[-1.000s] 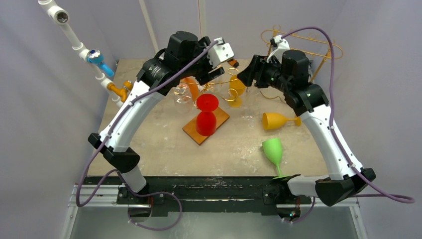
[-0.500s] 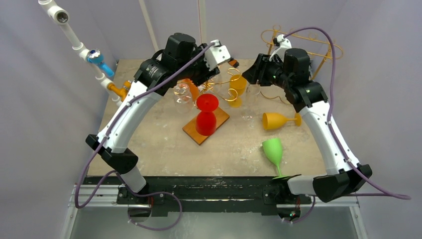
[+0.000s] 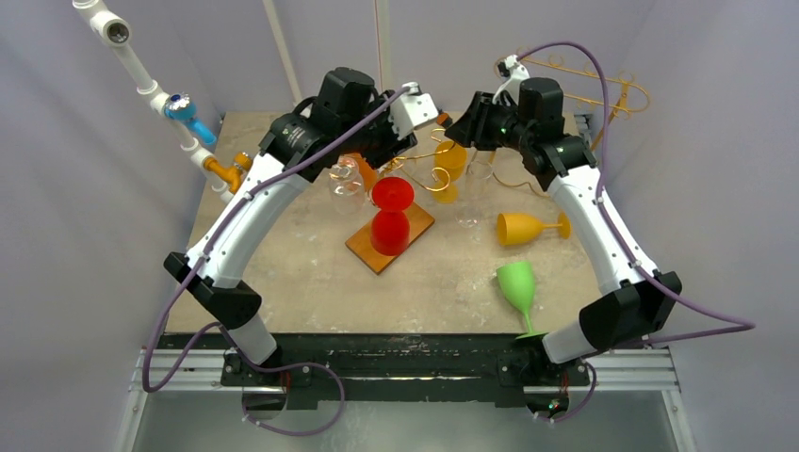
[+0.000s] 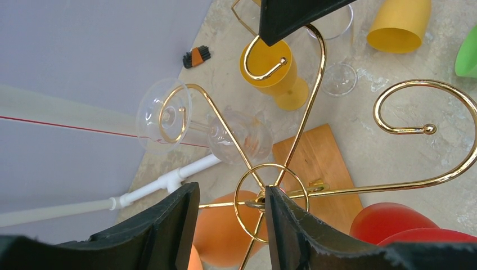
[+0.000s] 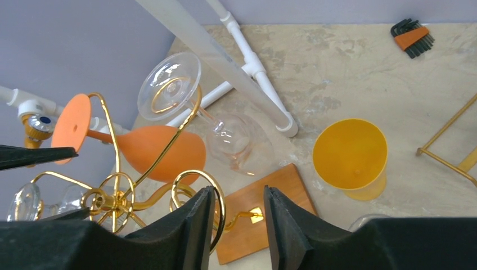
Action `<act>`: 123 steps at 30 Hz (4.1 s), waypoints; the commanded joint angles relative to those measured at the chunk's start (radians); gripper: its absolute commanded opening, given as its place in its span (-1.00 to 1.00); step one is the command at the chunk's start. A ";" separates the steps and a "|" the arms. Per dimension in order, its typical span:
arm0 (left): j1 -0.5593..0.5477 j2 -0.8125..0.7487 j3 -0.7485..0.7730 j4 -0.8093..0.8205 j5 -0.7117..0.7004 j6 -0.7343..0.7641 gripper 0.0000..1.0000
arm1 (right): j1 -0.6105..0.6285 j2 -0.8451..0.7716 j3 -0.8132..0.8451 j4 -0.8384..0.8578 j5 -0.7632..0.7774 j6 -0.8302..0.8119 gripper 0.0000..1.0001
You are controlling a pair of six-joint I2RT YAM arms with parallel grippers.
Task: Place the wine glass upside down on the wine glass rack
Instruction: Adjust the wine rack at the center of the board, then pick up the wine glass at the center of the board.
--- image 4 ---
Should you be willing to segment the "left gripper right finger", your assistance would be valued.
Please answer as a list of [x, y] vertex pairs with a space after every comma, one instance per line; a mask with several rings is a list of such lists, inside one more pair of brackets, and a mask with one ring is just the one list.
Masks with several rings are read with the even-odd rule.
[[395, 242], [379, 247], [309, 214], [279, 188], [265, 188], [272, 269], [476, 269], [471, 242]]

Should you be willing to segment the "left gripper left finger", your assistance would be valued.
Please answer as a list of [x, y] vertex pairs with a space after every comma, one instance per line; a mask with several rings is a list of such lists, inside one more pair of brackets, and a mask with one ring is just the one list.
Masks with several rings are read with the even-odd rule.
[[192, 182], [87, 241], [2, 235], [1, 269], [187, 269], [199, 202]]

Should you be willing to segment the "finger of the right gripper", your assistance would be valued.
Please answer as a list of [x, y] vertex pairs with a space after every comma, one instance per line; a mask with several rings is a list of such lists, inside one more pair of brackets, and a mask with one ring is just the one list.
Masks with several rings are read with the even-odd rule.
[[302, 26], [355, 0], [262, 0], [258, 35], [272, 46]]

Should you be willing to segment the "orange wine glass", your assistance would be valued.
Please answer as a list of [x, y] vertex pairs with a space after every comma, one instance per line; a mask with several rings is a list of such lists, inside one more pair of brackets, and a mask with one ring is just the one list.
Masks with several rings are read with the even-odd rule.
[[[240, 191], [239, 201], [252, 200], [256, 193]], [[232, 202], [234, 193], [221, 196], [212, 203]], [[260, 212], [246, 205], [239, 206], [242, 221], [255, 229]], [[201, 260], [215, 267], [235, 267], [244, 259], [251, 237], [240, 226], [232, 206], [202, 210], [198, 216], [193, 246]]]

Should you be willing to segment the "red wine glass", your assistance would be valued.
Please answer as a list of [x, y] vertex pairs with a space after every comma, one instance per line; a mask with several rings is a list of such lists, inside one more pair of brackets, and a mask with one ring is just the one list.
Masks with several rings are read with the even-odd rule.
[[393, 202], [364, 208], [355, 217], [349, 235], [378, 246], [394, 242], [476, 243], [475, 236], [440, 228], [414, 209]]

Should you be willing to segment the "clear flute glass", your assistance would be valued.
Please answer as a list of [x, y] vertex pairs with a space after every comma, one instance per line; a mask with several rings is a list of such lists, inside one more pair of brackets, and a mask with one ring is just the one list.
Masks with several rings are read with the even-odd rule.
[[[351, 92], [357, 83], [355, 69], [347, 63], [353, 45], [354, 11], [344, 6], [314, 22], [326, 45], [326, 67], [320, 90], [330, 96], [341, 97]], [[320, 44], [307, 28], [300, 28], [292, 42], [298, 63], [298, 74], [304, 75], [309, 86], [316, 81], [316, 67], [320, 63]]]

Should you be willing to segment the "clear round wine glass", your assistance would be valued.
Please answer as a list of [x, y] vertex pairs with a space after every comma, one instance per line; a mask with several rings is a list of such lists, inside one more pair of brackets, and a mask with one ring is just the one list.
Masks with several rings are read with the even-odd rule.
[[162, 79], [144, 95], [136, 114], [136, 133], [142, 147], [153, 154], [171, 152], [180, 145], [208, 148], [220, 161], [237, 164], [242, 156], [239, 143], [250, 162], [265, 160], [272, 151], [273, 138], [259, 115], [226, 108], [223, 119], [193, 110], [193, 95], [199, 92], [176, 78]]

